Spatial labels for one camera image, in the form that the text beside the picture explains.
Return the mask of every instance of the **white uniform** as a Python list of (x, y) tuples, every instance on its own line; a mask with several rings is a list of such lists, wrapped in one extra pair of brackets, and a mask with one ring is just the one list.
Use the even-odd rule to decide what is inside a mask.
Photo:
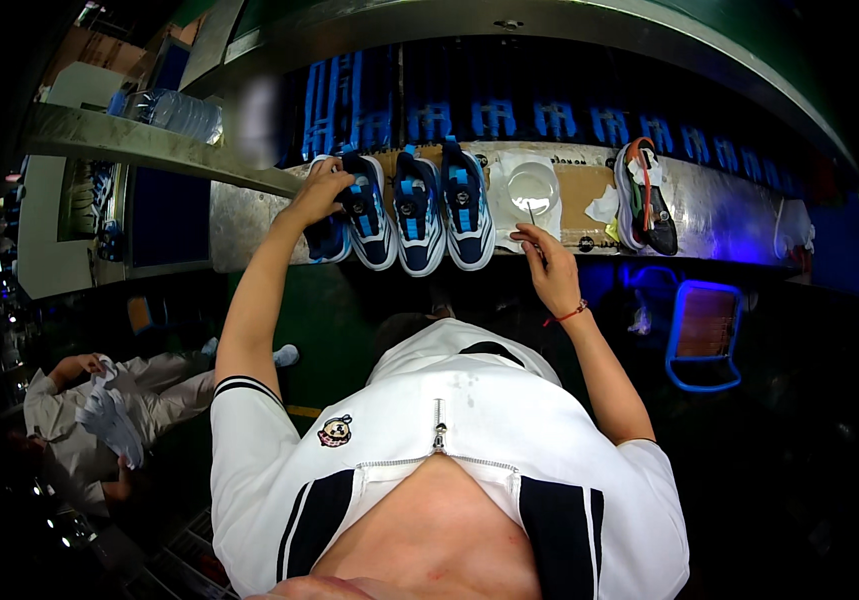
[[(502, 344), (495, 354), (459, 354)], [(614, 446), (530, 348), (443, 318), (383, 355), (367, 386), (300, 439), (266, 386), (235, 376), (212, 408), (213, 547), (245, 597), (306, 575), (434, 451), (533, 546), (544, 598), (673, 598), (689, 551), (669, 460)]]

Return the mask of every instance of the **zipper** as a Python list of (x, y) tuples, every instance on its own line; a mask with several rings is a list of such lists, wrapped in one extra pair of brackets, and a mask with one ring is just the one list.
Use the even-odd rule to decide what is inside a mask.
[(442, 398), (436, 398), (436, 411), (435, 418), (433, 419), (436, 422), (436, 437), (434, 437), (432, 441), (432, 451), (446, 454), (446, 450), (444, 449), (446, 424), (443, 422), (443, 419), (446, 418), (446, 405), (444, 402), (445, 401)]
[(498, 469), (506, 469), (508, 471), (513, 472), (514, 474), (519, 473), (519, 469), (509, 464), (508, 462), (495, 462), (495, 461), (486, 461), (481, 458), (472, 458), (471, 456), (462, 456), (458, 454), (449, 454), (446, 451), (446, 432), (447, 426), (444, 422), (446, 418), (446, 401), (442, 398), (436, 398), (435, 400), (435, 408), (433, 409), (433, 422), (436, 423), (436, 426), (433, 427), (433, 441), (432, 441), (432, 451), (425, 456), (421, 456), (419, 458), (405, 458), (399, 459), (395, 461), (370, 461), (370, 462), (360, 462), (356, 465), (357, 469), (362, 469), (363, 467), (398, 467), (400, 465), (411, 465), (412, 463), (420, 463), (436, 454), (437, 452), (441, 452), (446, 454), (449, 458), (466, 461), (467, 463), (473, 463), (474, 465), (483, 465), (484, 467), (496, 467)]

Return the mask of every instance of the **navy blue sneaker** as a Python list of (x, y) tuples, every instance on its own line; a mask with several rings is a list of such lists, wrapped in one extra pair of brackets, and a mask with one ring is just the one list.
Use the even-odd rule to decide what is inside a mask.
[(415, 146), (406, 146), (396, 159), (393, 208), (402, 270), (422, 278), (439, 266), (446, 243), (439, 209), (439, 169), (431, 160), (414, 158), (415, 151)]
[(370, 269), (388, 269), (399, 249), (395, 228), (382, 204), (382, 167), (372, 156), (347, 151), (343, 154), (343, 170), (356, 177), (355, 184), (336, 196), (350, 217), (352, 247), (359, 260)]
[(493, 257), (495, 227), (486, 204), (483, 169), (476, 157), (463, 150), (453, 135), (443, 144), (443, 194), (449, 228), (446, 243), (456, 266), (464, 271), (482, 269)]
[[(320, 154), (309, 163), (309, 169), (319, 161), (325, 161), (329, 154)], [(320, 222), (308, 226), (303, 234), (309, 246), (309, 263), (322, 264), (339, 262), (350, 255), (350, 222), (344, 215), (331, 215)]]

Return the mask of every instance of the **water bottle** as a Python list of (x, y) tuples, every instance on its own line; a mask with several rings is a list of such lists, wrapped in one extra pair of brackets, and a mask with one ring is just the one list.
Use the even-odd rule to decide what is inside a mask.
[(125, 116), (168, 132), (215, 144), (223, 135), (223, 111), (214, 104), (171, 89), (135, 92)]

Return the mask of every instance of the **finger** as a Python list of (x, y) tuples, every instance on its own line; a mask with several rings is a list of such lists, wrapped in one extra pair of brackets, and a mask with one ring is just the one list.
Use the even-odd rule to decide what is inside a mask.
[(522, 251), (526, 253), (526, 260), (529, 261), (529, 271), (533, 274), (533, 281), (540, 281), (546, 275), (543, 269), (543, 258), (530, 242), (522, 242)]
[(523, 233), (522, 231), (513, 231), (509, 234), (510, 239), (514, 239), (517, 242), (529, 242), (530, 244), (536, 244), (536, 238), (528, 233)]
[(333, 173), (333, 177), (336, 178), (336, 181), (339, 183), (339, 191), (343, 191), (349, 186), (352, 186), (356, 183), (356, 175), (351, 174), (347, 171), (340, 171), (339, 173)]
[(317, 173), (323, 173), (323, 174), (331, 173), (332, 168), (337, 166), (337, 165), (339, 167), (339, 170), (341, 171), (343, 169), (342, 160), (339, 158), (336, 158), (335, 156), (330, 156), (326, 160), (320, 160), (316, 164), (312, 165), (312, 168), (309, 169), (309, 174), (312, 176), (312, 175), (315, 175)]
[(540, 245), (540, 248), (543, 249), (544, 253), (555, 252), (558, 250), (565, 250), (563, 245), (559, 243), (555, 237), (552, 236), (548, 231), (541, 227), (537, 227), (534, 224), (530, 224), (528, 222), (517, 222), (516, 229), (519, 230), (522, 234), (527, 234), (533, 238), (535, 238), (536, 243)]

